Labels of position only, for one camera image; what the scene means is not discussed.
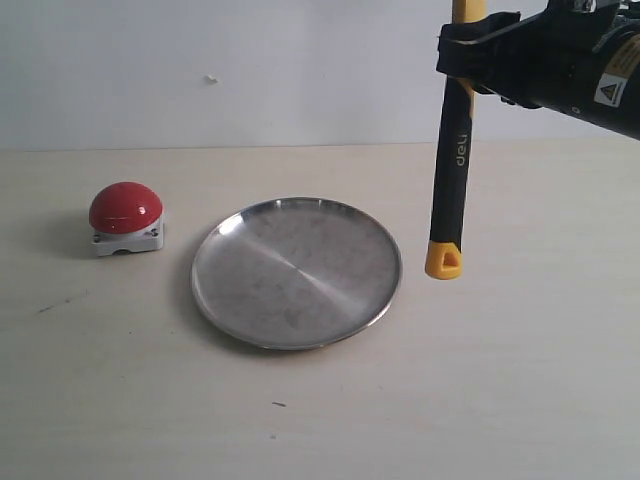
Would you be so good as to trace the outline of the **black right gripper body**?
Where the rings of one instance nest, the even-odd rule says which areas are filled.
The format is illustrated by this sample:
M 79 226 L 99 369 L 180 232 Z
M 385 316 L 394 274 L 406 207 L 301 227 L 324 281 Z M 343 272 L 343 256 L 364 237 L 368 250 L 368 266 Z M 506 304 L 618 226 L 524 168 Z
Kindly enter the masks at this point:
M 530 15 L 505 13 L 502 102 L 638 138 L 638 2 L 548 1 Z

